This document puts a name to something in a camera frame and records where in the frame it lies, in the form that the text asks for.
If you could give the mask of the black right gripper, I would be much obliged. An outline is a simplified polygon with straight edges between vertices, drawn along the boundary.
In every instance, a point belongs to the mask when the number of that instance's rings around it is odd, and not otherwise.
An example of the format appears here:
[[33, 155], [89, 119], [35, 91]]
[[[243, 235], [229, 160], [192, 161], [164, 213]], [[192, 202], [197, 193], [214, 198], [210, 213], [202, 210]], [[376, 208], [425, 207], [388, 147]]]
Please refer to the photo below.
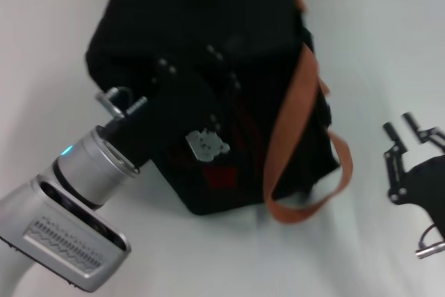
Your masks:
[[[439, 127], [422, 129], [412, 113], [402, 114], [420, 144], [430, 143], [445, 154], [445, 132]], [[445, 238], [445, 155], [435, 156], [405, 171], [403, 141], [390, 122], [382, 128], [393, 142], [384, 153], [389, 178], [388, 197], [396, 205], [415, 204], [424, 209]]]

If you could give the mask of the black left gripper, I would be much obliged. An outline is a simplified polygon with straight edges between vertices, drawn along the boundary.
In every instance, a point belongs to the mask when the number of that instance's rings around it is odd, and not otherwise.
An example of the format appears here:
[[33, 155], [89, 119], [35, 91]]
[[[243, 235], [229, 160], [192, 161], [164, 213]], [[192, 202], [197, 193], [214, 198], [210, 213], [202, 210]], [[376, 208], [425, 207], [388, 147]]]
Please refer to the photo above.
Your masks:
[[162, 155], [177, 143], [193, 158], [211, 162], [233, 149], [230, 138], [232, 99], [241, 82], [228, 58], [207, 44], [211, 57], [208, 78], [183, 73], [169, 56], [153, 60], [153, 73], [116, 79], [107, 88], [128, 88], [134, 95], [122, 120], [104, 127], [107, 141], [136, 167]]

